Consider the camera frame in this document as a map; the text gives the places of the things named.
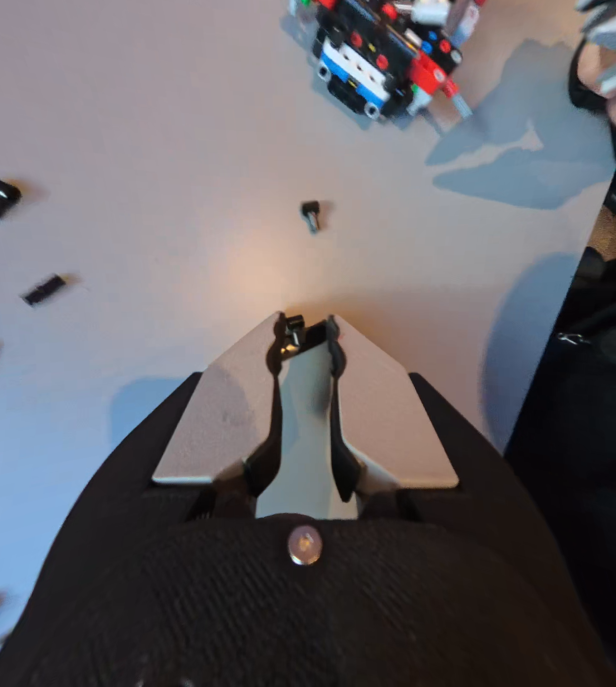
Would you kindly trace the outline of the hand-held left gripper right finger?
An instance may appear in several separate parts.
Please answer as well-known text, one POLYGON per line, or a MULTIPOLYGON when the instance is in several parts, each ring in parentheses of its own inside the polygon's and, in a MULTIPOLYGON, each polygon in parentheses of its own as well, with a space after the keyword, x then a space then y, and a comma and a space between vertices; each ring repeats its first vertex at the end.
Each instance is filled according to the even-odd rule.
POLYGON ((331 356, 331 470, 352 496, 459 485, 406 369, 338 315, 327 319, 331 356))

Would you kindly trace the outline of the grey desk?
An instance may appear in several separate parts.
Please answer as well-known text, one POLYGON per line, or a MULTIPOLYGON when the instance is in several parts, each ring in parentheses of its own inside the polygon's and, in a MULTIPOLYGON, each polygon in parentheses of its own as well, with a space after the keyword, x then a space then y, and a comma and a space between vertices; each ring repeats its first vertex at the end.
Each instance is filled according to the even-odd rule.
POLYGON ((616 686, 511 429, 614 172, 561 1, 490 1, 474 115, 356 119, 286 1, 0 1, 0 686, 616 686), (318 200, 311 234, 300 205, 318 200), (54 273, 78 285, 37 308, 54 273), (409 374, 459 477, 343 502, 327 341, 282 361, 277 476, 152 480, 276 312, 409 374))

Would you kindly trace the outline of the toy brick car model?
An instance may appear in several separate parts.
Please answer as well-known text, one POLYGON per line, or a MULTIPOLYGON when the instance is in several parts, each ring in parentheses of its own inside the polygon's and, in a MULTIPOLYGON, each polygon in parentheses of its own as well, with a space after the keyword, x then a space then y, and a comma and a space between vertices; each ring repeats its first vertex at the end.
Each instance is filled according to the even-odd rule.
POLYGON ((434 96, 463 120, 472 109, 453 73, 485 1, 287 1, 301 28, 314 24, 312 61, 342 105, 372 121, 415 117, 434 96))

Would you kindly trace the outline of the black hinged brick piece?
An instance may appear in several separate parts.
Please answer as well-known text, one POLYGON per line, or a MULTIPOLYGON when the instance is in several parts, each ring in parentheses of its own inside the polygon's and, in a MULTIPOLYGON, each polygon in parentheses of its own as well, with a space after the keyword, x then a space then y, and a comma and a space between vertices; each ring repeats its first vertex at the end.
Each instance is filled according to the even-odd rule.
POLYGON ((327 321, 321 320, 308 326, 303 315, 285 318, 285 337, 280 349, 283 361, 301 355, 327 340, 327 321))

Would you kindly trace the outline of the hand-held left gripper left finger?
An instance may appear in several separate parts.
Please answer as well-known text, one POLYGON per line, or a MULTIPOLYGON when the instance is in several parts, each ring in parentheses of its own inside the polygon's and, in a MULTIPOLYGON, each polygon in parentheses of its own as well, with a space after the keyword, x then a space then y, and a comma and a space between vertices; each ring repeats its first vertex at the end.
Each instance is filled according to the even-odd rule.
POLYGON ((281 461, 285 327, 285 314, 273 313, 203 371, 152 475, 156 484, 242 478, 258 497, 272 483, 281 461))

